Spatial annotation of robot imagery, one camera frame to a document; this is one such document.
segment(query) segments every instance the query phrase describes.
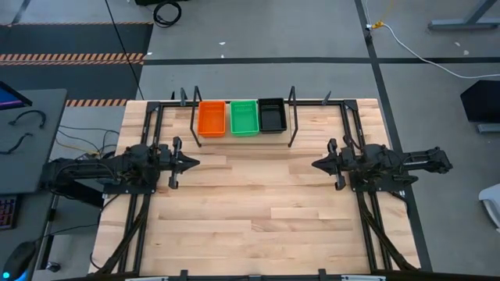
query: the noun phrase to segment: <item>orange striped tape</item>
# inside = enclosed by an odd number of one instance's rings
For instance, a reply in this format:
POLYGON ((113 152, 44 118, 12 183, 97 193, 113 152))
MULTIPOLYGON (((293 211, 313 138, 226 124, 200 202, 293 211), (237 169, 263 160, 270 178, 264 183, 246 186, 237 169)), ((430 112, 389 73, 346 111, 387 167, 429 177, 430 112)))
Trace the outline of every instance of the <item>orange striped tape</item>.
POLYGON ((125 106, 126 98, 67 100, 67 107, 125 106))
MULTIPOLYGON (((93 24, 113 24, 113 22, 97 23, 14 23, 13 25, 93 25, 93 24)), ((116 24, 153 24, 153 22, 118 22, 116 24)))
POLYGON ((113 64, 127 62, 140 63, 144 59, 142 53, 94 53, 94 54, 3 54, 0 55, 0 63, 7 66, 33 65, 34 62, 51 65, 81 65, 81 64, 113 64))
MULTIPOLYGON (((127 61, 88 61, 88 62, 0 62, 0 66, 88 66, 127 64, 127 61)), ((130 61, 131 64, 144 65, 143 61, 130 61)))

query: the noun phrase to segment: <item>computer screen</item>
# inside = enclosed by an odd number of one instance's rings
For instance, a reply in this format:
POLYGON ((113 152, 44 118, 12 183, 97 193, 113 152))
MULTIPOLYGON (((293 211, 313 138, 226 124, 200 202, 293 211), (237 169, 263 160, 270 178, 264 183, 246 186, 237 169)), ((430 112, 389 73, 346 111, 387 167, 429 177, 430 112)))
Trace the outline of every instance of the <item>computer screen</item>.
POLYGON ((32 102, 0 81, 0 110, 31 106, 32 102))

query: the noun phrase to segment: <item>orange bin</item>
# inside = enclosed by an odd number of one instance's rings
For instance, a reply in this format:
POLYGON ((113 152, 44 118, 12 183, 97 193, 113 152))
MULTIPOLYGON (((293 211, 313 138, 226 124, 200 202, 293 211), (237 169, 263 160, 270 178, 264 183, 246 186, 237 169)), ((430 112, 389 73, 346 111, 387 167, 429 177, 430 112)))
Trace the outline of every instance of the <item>orange bin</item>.
POLYGON ((200 101, 198 134, 203 137, 224 137, 226 134, 226 102, 200 101))

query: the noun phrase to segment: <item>white object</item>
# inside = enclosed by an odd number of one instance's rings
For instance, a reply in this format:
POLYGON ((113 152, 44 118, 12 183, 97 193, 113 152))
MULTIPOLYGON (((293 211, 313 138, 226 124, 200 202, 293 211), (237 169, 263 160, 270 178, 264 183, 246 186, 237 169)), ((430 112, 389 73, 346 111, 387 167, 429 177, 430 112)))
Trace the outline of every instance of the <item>white object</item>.
POLYGON ((479 200, 483 202, 487 213, 500 233, 500 184, 482 190, 479 193, 479 200))

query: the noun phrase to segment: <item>power cord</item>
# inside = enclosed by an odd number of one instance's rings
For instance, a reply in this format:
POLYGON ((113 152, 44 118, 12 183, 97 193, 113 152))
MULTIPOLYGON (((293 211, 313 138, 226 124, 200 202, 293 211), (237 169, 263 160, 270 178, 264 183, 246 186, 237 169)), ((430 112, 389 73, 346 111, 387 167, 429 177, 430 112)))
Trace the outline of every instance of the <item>power cord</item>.
POLYGON ((33 136, 32 133, 25 133, 22 137, 19 138, 19 140, 17 141, 16 145, 14 145, 13 147, 11 147, 7 151, 0 151, 0 155, 9 155, 9 154, 13 153, 23 143, 23 140, 24 140, 25 137, 32 137, 32 136, 33 136))
POLYGON ((155 21, 155 25, 160 28, 171 27, 180 20, 181 16, 182 16, 182 8, 177 2, 171 0, 159 3, 156 6, 155 10, 153 11, 153 20, 155 21), (177 16, 175 17, 175 19, 173 19, 173 21, 165 20, 158 14, 159 10, 166 5, 172 5, 174 8, 177 9, 177 16))
POLYGON ((115 130, 108 130, 108 129, 103 129, 103 128, 79 128, 79 127, 71 127, 71 126, 66 126, 66 125, 59 125, 59 126, 62 128, 65 128, 65 129, 70 129, 70 130, 101 130, 101 131, 105 131, 105 132, 115 133, 118 135, 120 134, 115 130))
POLYGON ((77 147, 77 146, 73 146, 73 145, 69 145, 69 144, 62 144, 62 143, 58 140, 58 138, 57 138, 57 137, 55 138, 55 142, 56 142, 58 145, 60 145, 60 146, 62 146, 62 147, 64 147, 64 148, 71 148, 71 149, 74 149, 74 150, 82 151, 82 152, 85 152, 85 154, 89 154, 89 155, 98 155, 98 154, 99 154, 99 152, 98 152, 98 151, 89 151, 89 150, 87 150, 87 149, 79 148, 79 147, 77 147))
MULTIPOLYGON (((99 224, 99 221, 100 221, 100 219, 101 219, 101 215, 102 215, 102 212, 104 211, 104 209, 105 209, 105 208, 106 208, 109 204, 111 204, 111 202, 115 201, 115 199, 117 199, 118 197, 119 197, 119 194, 115 195, 113 198, 109 199, 109 201, 107 201, 107 202, 104 204, 104 206, 102 206, 102 209, 101 209, 101 211, 99 212, 99 216, 97 217, 97 220, 98 220, 97 225, 99 224)), ((92 252, 91 252, 91 254, 90 254, 90 256, 89 256, 89 259, 90 259, 90 261, 91 261, 91 264, 92 264, 95 268, 97 268, 97 269, 101 269, 101 266, 98 266, 98 265, 96 265, 96 264, 94 263, 94 259, 92 258, 92 255, 93 255, 93 254, 94 254, 94 252, 92 251, 92 252)))
MULTIPOLYGON (((90 144, 91 146, 93 146, 93 147, 95 148, 95 151, 97 152, 97 154, 99 154, 99 157, 101 156, 101 155, 100 155, 100 149, 99 149, 99 148, 97 147, 97 145, 95 145, 94 143, 92 143, 92 142, 90 142, 90 141, 88 141, 88 140, 85 140, 85 139, 83 139, 83 138, 80 138, 80 137, 72 137, 72 136, 68 135, 67 133, 62 132, 61 130, 58 130, 57 132, 58 132, 58 133, 60 133, 60 134, 62 134, 62 135, 63 135, 63 136, 65 136, 65 137, 70 138, 70 139, 74 139, 74 140, 77 140, 77 141, 83 141, 83 142, 85 142, 85 143, 87 143, 87 144, 90 144)), ((81 148, 76 148, 76 149, 81 150, 81 151, 84 151, 84 152, 89 152, 89 151, 84 150, 84 149, 81 149, 81 148)))
POLYGON ((392 28, 388 24, 384 23, 384 19, 387 16, 387 14, 389 13, 389 11, 391 11, 392 6, 393 6, 393 0, 391 0, 391 4, 388 6, 388 8, 387 8, 386 12, 384 13, 384 15, 382 16, 382 18, 379 21, 377 21, 375 24, 372 24, 371 20, 370 20, 370 10, 368 9, 368 0, 365 0, 366 18, 368 19, 368 24, 370 25, 368 28, 373 29, 373 30, 376 30, 376 29, 381 28, 381 27, 387 28, 391 32, 391 35, 396 40, 396 42, 398 42, 398 44, 400 44, 404 49, 406 49, 406 51, 410 52, 412 55, 414 55, 419 60, 426 62, 426 63, 429 63, 429 64, 436 66, 440 69, 443 69, 444 71, 452 74, 455 77, 462 78, 462 79, 480 79, 480 78, 488 78, 488 77, 500 77, 500 73, 498 73, 498 74, 485 74, 485 75, 479 75, 479 76, 463 76, 463 75, 452 72, 450 69, 447 69, 446 67, 441 66, 441 65, 437 64, 436 62, 432 62, 430 60, 422 58, 420 55, 415 53, 411 48, 409 48, 403 42, 401 42, 398 39, 398 37, 396 36, 395 32, 392 30, 392 28))
POLYGON ((111 9, 109 8, 108 0, 104 0, 104 2, 106 3, 106 7, 108 8, 109 17, 111 18, 112 26, 115 28, 116 36, 118 37, 118 40, 120 41, 120 45, 122 47, 123 53, 125 54, 125 59, 127 59, 128 66, 130 67, 130 70, 132 70, 132 74, 134 75, 134 80, 135 80, 135 83, 137 84, 139 94, 141 95, 141 98, 144 101, 145 99, 144 99, 144 95, 142 94, 141 86, 139 85, 138 75, 135 73, 135 70, 134 70, 134 67, 132 66, 132 63, 130 63, 127 50, 125 50, 125 45, 123 44, 122 37, 120 36, 120 32, 118 31, 118 27, 116 27, 115 19, 113 18, 113 15, 111 13, 111 9))
POLYGON ((97 225, 98 225, 98 223, 92 223, 90 225, 74 226, 74 227, 70 227, 70 228, 67 228, 67 229, 61 229, 61 230, 55 231, 53 233, 45 234, 44 236, 41 236, 40 238, 34 240, 33 242, 42 240, 42 239, 44 239, 46 237, 52 236, 52 235, 57 234, 57 233, 62 233, 62 232, 66 232, 66 231, 73 230, 73 229, 79 229, 79 228, 85 228, 85 227, 91 227, 91 226, 97 226, 97 225))
POLYGON ((440 66, 438 65, 436 62, 431 62, 429 60, 426 60, 424 58, 422 58, 421 56, 417 55, 412 49, 408 48, 408 46, 406 46, 405 44, 403 44, 403 42, 401 42, 397 37, 396 37, 396 34, 394 33, 394 31, 392 30, 391 27, 389 27, 386 23, 382 23, 382 27, 385 27, 387 29, 389 29, 389 31, 391 32, 392 34, 392 37, 398 42, 398 44, 400 44, 403 48, 405 48, 408 52, 412 53, 412 55, 416 56, 418 59, 420 59, 421 61, 423 62, 426 62, 426 63, 429 63, 433 66, 436 66, 436 67, 439 67, 440 69, 443 69, 444 71, 446 71, 447 73, 450 73, 452 74, 453 76, 456 76, 458 78, 463 78, 463 79, 480 79, 480 78, 487 78, 487 77, 499 77, 500 76, 500 73, 499 74, 486 74, 486 75, 479 75, 479 76, 463 76, 463 75, 460 75, 460 74, 457 74, 457 73, 454 73, 452 72, 450 69, 447 69, 445 68, 444 66, 440 66))

